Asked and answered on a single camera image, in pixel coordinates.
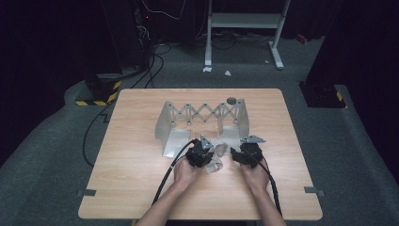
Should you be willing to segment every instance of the black cable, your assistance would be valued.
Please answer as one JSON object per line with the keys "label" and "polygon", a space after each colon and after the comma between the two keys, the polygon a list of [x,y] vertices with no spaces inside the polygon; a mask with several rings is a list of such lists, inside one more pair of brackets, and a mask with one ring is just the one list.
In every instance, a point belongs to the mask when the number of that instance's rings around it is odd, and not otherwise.
{"label": "black cable", "polygon": [[268,41],[268,40],[270,40],[272,37],[269,36],[269,37],[267,37],[266,39],[261,40],[262,38],[266,38],[266,37],[260,36],[260,37],[258,37],[256,40],[239,40],[239,38],[238,38],[238,39],[237,39],[237,42],[238,42],[238,43],[257,44],[257,43],[262,43],[262,42]]}
{"label": "black cable", "polygon": [[154,50],[154,54],[155,54],[155,55],[158,55],[158,56],[163,55],[163,54],[167,54],[167,53],[169,53],[170,50],[172,49],[172,46],[171,46],[170,44],[168,44],[168,43],[165,43],[165,44],[158,44],[158,45],[155,46],[155,49],[158,48],[159,46],[167,46],[167,47],[169,47],[169,48],[168,48],[165,52],[161,52],[161,53],[155,53],[155,50]]}
{"label": "black cable", "polygon": [[[151,70],[152,70],[152,67],[153,67],[153,63],[155,62],[155,57],[154,57],[153,52],[152,52],[152,63],[151,63],[151,66],[149,67],[149,70],[147,71],[147,73],[150,74],[150,80],[149,80],[149,82],[152,81],[152,72],[151,72]],[[146,86],[144,86],[144,89],[147,88],[147,86],[149,85],[149,82],[146,83]]]}
{"label": "black cable", "polygon": [[184,145],[184,147],[183,147],[183,148],[179,151],[179,153],[176,155],[176,157],[175,157],[175,159],[173,160],[173,162],[170,164],[170,167],[169,167],[167,173],[165,174],[164,179],[162,179],[161,185],[158,187],[158,190],[156,191],[155,197],[153,198],[153,201],[152,201],[152,205],[158,200],[159,195],[161,194],[162,188],[164,187],[165,182],[167,181],[167,179],[168,179],[170,173],[172,172],[173,167],[176,165],[176,163],[177,163],[177,162],[179,161],[179,159],[180,159],[180,157],[179,157],[180,154],[182,154],[182,152],[188,147],[188,145],[190,145],[190,144],[192,144],[192,143],[194,143],[194,139],[188,141],[188,143],[186,143],[186,144]]}
{"label": "black cable", "polygon": [[150,82],[152,82],[153,78],[154,78],[157,74],[159,74],[159,72],[162,70],[162,68],[164,68],[164,63],[165,63],[165,61],[164,61],[160,56],[158,56],[158,55],[154,55],[154,58],[155,58],[155,57],[158,57],[159,59],[161,59],[161,62],[162,62],[161,67],[158,69],[158,71],[156,71],[156,73],[155,73],[154,75],[151,76],[150,80],[147,82],[147,84],[146,84],[146,86],[145,86],[144,88],[146,88],[146,87],[150,84]]}
{"label": "black cable", "polygon": [[126,78],[135,77],[135,76],[137,76],[137,75],[143,73],[146,69],[147,69],[146,67],[142,67],[142,68],[140,68],[140,70],[137,71],[137,72],[128,73],[128,74],[125,74],[124,76],[116,77],[116,78],[102,78],[101,81],[102,81],[102,82],[119,82],[119,81],[124,80],[124,79],[126,79]]}
{"label": "black cable", "polygon": [[153,88],[153,89],[155,89],[155,85],[153,84],[153,75],[152,75],[152,72],[150,72],[150,81],[151,81],[151,87]]}
{"label": "black cable", "polygon": [[102,111],[100,111],[100,113],[96,115],[96,117],[94,117],[94,119],[91,121],[90,125],[88,126],[85,135],[83,136],[83,147],[82,147],[83,157],[85,158],[86,163],[88,163],[88,165],[91,167],[94,167],[94,164],[90,163],[90,161],[88,161],[88,157],[86,156],[86,139],[88,138],[88,131],[90,130],[91,125],[97,120],[97,118],[100,115],[104,115],[103,113],[106,111],[106,109],[111,105],[113,105],[115,102],[116,100],[114,100],[114,102],[112,102],[110,105],[107,105]]}
{"label": "black cable", "polygon": [[276,187],[276,181],[274,180],[273,176],[270,173],[270,170],[268,169],[268,165],[267,165],[267,161],[266,159],[263,157],[264,162],[266,163],[267,168],[258,160],[256,159],[254,156],[252,156],[252,154],[250,154],[247,150],[244,150],[247,154],[249,154],[249,156],[251,156],[253,159],[256,160],[256,162],[262,167],[262,169],[267,173],[267,176],[269,177],[270,180],[270,185],[272,186],[272,190],[273,190],[273,198],[276,204],[276,208],[279,211],[279,214],[282,215],[281,213],[281,206],[279,205],[279,192],[277,190]]}
{"label": "black cable", "polygon": [[212,43],[212,46],[214,48],[216,48],[217,50],[228,50],[228,49],[231,49],[237,43],[237,38],[233,34],[231,34],[231,36],[232,36],[232,39],[226,40],[226,41],[232,41],[232,44],[230,46],[225,47],[225,48],[221,48],[221,47],[218,47],[218,46],[214,45],[213,43]]}
{"label": "black cable", "polygon": [[153,66],[153,62],[154,62],[154,61],[152,61],[152,64],[149,65],[147,72],[144,73],[144,74],[130,87],[130,89],[133,89],[133,88],[134,88],[141,80],[143,80],[143,78],[151,71],[152,66]]}

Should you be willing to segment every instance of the gray carpet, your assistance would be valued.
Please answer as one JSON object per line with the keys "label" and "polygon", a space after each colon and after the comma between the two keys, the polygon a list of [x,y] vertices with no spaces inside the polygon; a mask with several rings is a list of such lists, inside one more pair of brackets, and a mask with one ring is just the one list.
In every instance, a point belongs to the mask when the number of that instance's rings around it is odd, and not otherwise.
{"label": "gray carpet", "polygon": [[[399,189],[367,136],[348,90],[337,86],[348,107],[308,108],[298,81],[304,81],[323,40],[302,45],[281,40],[284,70],[277,71],[266,43],[236,43],[214,48],[214,67],[203,73],[204,48],[172,45],[157,48],[165,65],[154,79],[156,88],[277,88],[281,89],[324,216],[318,221],[288,221],[288,225],[399,225]],[[228,43],[215,41],[223,47]],[[155,73],[161,66],[156,59]],[[122,81],[131,87],[139,76]],[[136,88],[143,88],[145,77]],[[83,82],[65,93],[65,106],[43,121],[0,169],[0,225],[130,225],[131,220],[81,219],[78,209],[91,167],[82,155],[88,125],[103,109],[77,106],[74,98]],[[113,106],[105,112],[112,114]],[[89,130],[88,159],[95,161],[106,130],[103,117]]]}

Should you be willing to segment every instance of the human hand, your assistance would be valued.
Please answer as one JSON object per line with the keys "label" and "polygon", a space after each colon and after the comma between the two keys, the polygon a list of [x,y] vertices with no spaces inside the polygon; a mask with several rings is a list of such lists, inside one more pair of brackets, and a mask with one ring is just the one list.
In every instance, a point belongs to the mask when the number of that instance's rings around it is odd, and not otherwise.
{"label": "human hand", "polygon": [[186,189],[197,180],[201,171],[202,168],[191,166],[187,158],[182,157],[174,167],[174,184]]}
{"label": "human hand", "polygon": [[[266,162],[264,159],[261,161],[261,163],[266,167]],[[269,176],[261,166],[257,165],[254,169],[252,169],[250,165],[240,164],[240,167],[244,174],[244,179],[253,194],[266,191],[267,184],[269,184]]]}

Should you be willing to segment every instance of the white stand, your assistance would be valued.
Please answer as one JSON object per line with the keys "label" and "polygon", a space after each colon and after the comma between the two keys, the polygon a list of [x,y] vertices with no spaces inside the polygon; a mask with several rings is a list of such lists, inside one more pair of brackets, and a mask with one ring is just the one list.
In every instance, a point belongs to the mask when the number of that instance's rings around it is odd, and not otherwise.
{"label": "white stand", "polygon": [[270,50],[279,70],[284,68],[277,44],[288,7],[291,0],[285,0],[281,14],[259,14],[259,13],[213,13],[212,0],[209,0],[208,30],[205,50],[205,67],[212,68],[212,27],[240,27],[240,28],[274,28],[276,29],[275,39],[269,42]]}

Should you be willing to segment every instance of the forearm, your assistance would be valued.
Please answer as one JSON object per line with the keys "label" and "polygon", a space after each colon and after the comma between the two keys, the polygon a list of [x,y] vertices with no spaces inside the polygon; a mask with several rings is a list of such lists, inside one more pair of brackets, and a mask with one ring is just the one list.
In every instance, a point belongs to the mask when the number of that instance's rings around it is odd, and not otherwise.
{"label": "forearm", "polygon": [[251,189],[264,226],[286,225],[265,189]]}
{"label": "forearm", "polygon": [[174,203],[187,189],[186,186],[173,184],[165,194],[146,212],[136,226],[164,226]]}

